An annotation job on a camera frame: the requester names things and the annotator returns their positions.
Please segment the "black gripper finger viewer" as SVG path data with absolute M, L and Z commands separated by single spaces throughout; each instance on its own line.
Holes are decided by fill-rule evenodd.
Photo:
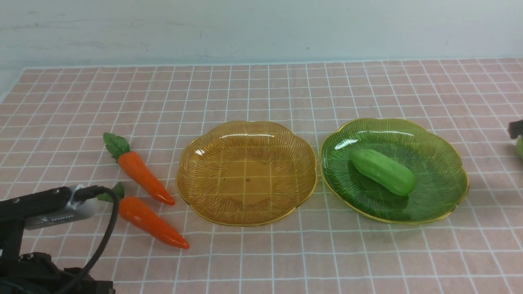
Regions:
M 507 132 L 510 140 L 517 140 L 520 136 L 523 136 L 523 120 L 508 123 Z

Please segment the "black gripper body, viewer left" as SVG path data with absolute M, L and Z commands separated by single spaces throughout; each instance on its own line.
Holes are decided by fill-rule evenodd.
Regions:
M 96 199 L 99 195 L 107 195 L 112 202 L 116 201 L 112 189 L 97 187 Z M 105 233 L 89 261 L 83 267 L 59 269 L 50 254 L 20 252 L 24 231 L 27 230 L 25 221 L 29 212 L 28 200 L 33 194 L 1 201 L 2 294 L 114 294 L 116 291 L 112 281 L 96 280 L 89 273 L 112 236 L 116 225 L 116 208 L 112 207 Z

